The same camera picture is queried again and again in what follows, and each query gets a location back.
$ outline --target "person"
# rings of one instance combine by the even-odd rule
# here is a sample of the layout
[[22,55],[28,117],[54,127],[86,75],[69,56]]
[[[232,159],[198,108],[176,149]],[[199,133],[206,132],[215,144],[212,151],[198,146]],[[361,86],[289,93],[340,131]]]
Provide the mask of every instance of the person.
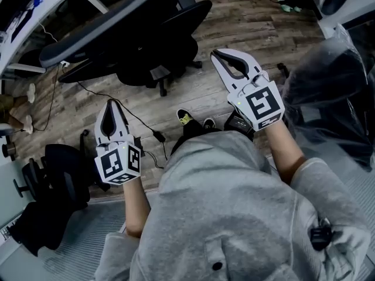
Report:
[[29,102],[33,104],[35,101],[35,84],[31,83],[27,91],[26,96],[13,97],[11,95],[0,95],[0,123],[10,124],[16,130],[24,130],[28,134],[32,134],[34,127],[32,118],[30,115],[27,115],[25,118],[25,123],[21,123],[9,112],[13,108],[20,107],[21,105]]
[[246,136],[183,109],[178,118],[183,136],[152,209],[140,179],[123,185],[126,233],[107,235],[96,281],[355,280],[366,221],[282,121],[265,129],[278,177]]

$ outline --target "sleeve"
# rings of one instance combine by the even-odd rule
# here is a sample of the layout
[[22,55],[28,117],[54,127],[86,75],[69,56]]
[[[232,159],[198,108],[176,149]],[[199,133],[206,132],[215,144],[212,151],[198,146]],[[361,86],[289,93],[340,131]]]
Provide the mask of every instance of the sleeve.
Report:
[[333,238],[325,249],[327,280],[355,280],[370,244],[366,220],[345,185],[321,159],[306,161],[291,187],[307,198],[321,219],[331,224]]
[[109,233],[105,238],[96,281],[129,280],[131,261],[139,240],[122,233]]

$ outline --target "black sneaker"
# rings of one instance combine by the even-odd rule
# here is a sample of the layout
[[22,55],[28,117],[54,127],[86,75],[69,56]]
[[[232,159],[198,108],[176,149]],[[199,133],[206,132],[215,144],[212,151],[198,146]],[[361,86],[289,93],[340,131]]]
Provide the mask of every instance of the black sneaker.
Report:
[[187,110],[182,109],[182,108],[177,110],[177,117],[178,117],[178,120],[181,122],[181,124],[184,126],[187,123],[189,123],[191,120],[194,120],[191,114]]
[[211,118],[205,119],[203,122],[204,129],[214,129],[216,128],[215,121]]

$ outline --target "black clip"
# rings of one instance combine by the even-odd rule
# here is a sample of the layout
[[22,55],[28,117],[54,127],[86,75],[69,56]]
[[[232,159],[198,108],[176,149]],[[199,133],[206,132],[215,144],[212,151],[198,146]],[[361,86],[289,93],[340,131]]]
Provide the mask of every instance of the black clip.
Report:
[[330,226],[317,227],[310,230],[310,241],[316,251],[321,251],[332,241],[332,230]]

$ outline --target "desk leg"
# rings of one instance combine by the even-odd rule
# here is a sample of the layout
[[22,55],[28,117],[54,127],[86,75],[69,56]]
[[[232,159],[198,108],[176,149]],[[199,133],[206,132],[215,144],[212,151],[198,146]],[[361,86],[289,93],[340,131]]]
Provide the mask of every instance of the desk leg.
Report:
[[101,3],[100,0],[88,0],[92,5],[94,5],[97,9],[99,9],[99,11],[101,13],[107,13],[108,12],[108,8],[103,4]]
[[45,68],[29,66],[27,64],[20,64],[20,63],[12,63],[8,65],[6,68],[11,69],[11,70],[22,70],[22,71],[41,73],[41,74],[44,74],[46,72]]

